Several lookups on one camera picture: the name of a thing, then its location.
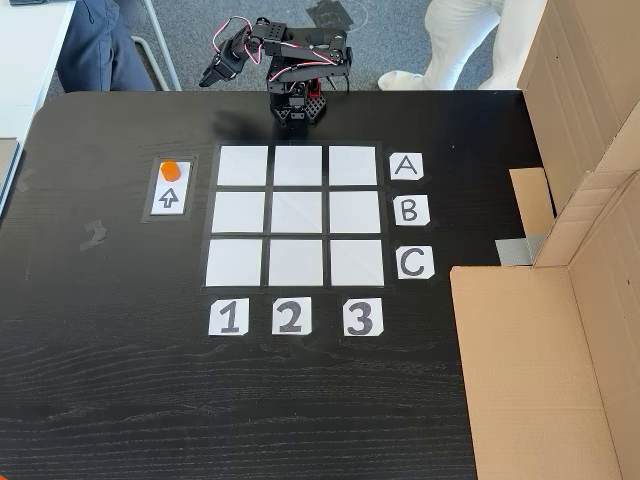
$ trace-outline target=gray carpet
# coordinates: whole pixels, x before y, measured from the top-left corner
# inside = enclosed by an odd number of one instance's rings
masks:
[[[431,46],[424,28],[424,15],[430,0],[340,0],[353,20],[349,45],[354,51],[351,87],[376,90],[377,79],[390,70],[402,69],[422,73],[431,56]],[[184,90],[197,90],[205,67],[212,58],[210,40],[215,29],[231,15],[255,21],[264,16],[293,27],[313,27],[307,9],[317,0],[153,0],[160,25],[173,57]],[[228,33],[235,32],[234,23]],[[134,19],[132,34],[145,38],[153,49],[170,84],[151,22],[141,15]],[[469,59],[456,89],[476,89],[491,74],[491,53],[495,32]],[[247,62],[232,82],[218,82],[216,90],[264,90],[269,61],[256,66]],[[57,78],[49,98],[62,94]]]

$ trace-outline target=black table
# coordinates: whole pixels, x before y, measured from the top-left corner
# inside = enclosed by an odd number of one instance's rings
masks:
[[[541,165],[524,99],[327,97],[309,129],[277,127],[263,93],[72,94],[37,115],[0,224],[0,475],[476,478],[448,272],[524,236],[508,169]],[[432,245],[437,274],[385,290],[380,337],[344,337],[332,295],[311,335],[273,336],[260,294],[249,334],[207,335],[217,145],[289,141],[423,154],[426,180],[385,192],[428,194],[432,222],[388,235]],[[199,159],[190,221],[143,223],[154,158],[173,155]]]

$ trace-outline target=cable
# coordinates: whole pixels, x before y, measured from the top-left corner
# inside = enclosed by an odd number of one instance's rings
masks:
[[[253,58],[253,55],[251,55],[251,52],[247,48],[246,44],[244,45],[244,51],[247,52],[247,55],[249,55],[249,58],[251,59],[251,61],[253,63],[255,63],[256,65],[260,65],[260,62],[262,62],[262,54],[260,53],[262,51],[262,42],[260,42],[258,44],[258,59],[257,60],[255,58]]]
[[[279,42],[280,45],[286,45],[287,47],[292,47],[292,48],[303,48],[300,45],[296,45],[295,43],[287,43],[287,42]],[[325,60],[326,62],[329,62],[331,65],[337,65],[338,63],[331,60],[329,57],[327,57],[326,55],[323,55],[321,53],[316,52],[313,47],[310,48],[311,53],[313,53],[316,57],[322,58],[323,60]]]
[[[220,49],[216,45],[216,38],[218,38],[218,35],[220,35],[229,26],[229,24],[231,23],[231,20],[233,20],[234,18],[237,18],[238,20],[244,20],[245,23],[247,24],[247,26],[249,27],[249,33],[251,33],[253,31],[253,25],[251,25],[251,22],[248,19],[246,19],[244,17],[240,17],[238,15],[234,15],[234,16],[230,17],[229,20],[227,20],[227,23],[222,24],[220,26],[220,28],[218,28],[216,33],[213,34],[213,38],[211,39],[211,44],[213,45],[213,49],[218,53],[220,53]]]
[[[308,66],[312,66],[312,65],[329,65],[326,62],[303,62],[303,63],[296,63],[295,65],[291,65],[290,67],[286,67],[283,68],[282,70],[280,70],[278,73],[275,73],[271,78],[269,78],[270,82],[273,82],[276,78],[278,78],[280,75],[282,75],[284,72],[288,72],[289,70],[293,69],[294,67],[308,67]]]

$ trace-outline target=chair leg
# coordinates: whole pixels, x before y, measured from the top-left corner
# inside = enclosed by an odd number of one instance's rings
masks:
[[[162,34],[162,29],[160,28],[160,23],[158,22],[158,17],[156,16],[156,11],[153,8],[153,3],[151,0],[143,0],[144,5],[147,8],[147,13],[149,14],[149,18],[151,19],[151,25],[153,26],[153,30],[158,38],[158,43],[160,44],[160,50],[162,51],[162,56],[164,57],[164,61],[167,64],[167,68],[169,69],[169,76],[171,77],[171,81],[173,83],[173,88],[176,91],[181,91],[182,87],[180,86],[180,81],[178,80],[178,74],[176,73],[176,69],[173,66],[173,60],[171,60],[171,55],[169,54],[169,49],[167,48],[167,42],[165,42],[164,35]]]
[[[145,55],[147,56],[147,60],[149,60],[149,63],[151,64],[151,69],[153,70],[153,73],[155,74],[156,78],[158,79],[158,82],[160,83],[160,88],[162,88],[163,91],[168,92],[169,85],[167,85],[167,81],[164,79],[164,75],[162,75],[162,72],[160,71],[160,67],[158,66],[156,57],[153,55],[153,52],[151,51],[151,47],[149,46],[147,41],[142,37],[135,37],[135,36],[132,36],[131,39],[142,47]]]

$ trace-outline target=paper card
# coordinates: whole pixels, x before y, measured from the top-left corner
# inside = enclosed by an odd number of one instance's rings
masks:
[[[378,192],[331,192],[331,233],[380,233]]]
[[[333,286],[384,286],[380,240],[332,240]]]
[[[209,335],[241,336],[249,331],[249,299],[218,300],[211,305]]]
[[[279,145],[274,170],[276,186],[322,185],[322,147]]]
[[[279,298],[273,303],[273,335],[311,333],[311,297]]]
[[[377,185],[375,147],[329,147],[329,185]]]
[[[259,233],[264,229],[264,192],[218,192],[212,233]]]
[[[427,279],[435,275],[431,247],[400,247],[396,250],[398,278]]]
[[[269,286],[322,286],[322,240],[271,240]]]
[[[382,299],[359,298],[342,307],[345,337],[377,337],[384,331]]]
[[[322,233],[322,193],[274,192],[271,231]]]
[[[223,146],[220,149],[218,185],[265,186],[268,154],[267,146]]]
[[[424,226],[431,221],[426,195],[406,195],[393,199],[396,225]]]
[[[261,266],[262,240],[211,240],[206,286],[259,287]]]
[[[184,215],[189,177],[191,176],[191,162],[176,163],[180,169],[180,178],[174,182],[165,180],[158,167],[151,215]]]
[[[421,153],[394,153],[389,158],[391,180],[420,180],[424,177]]]

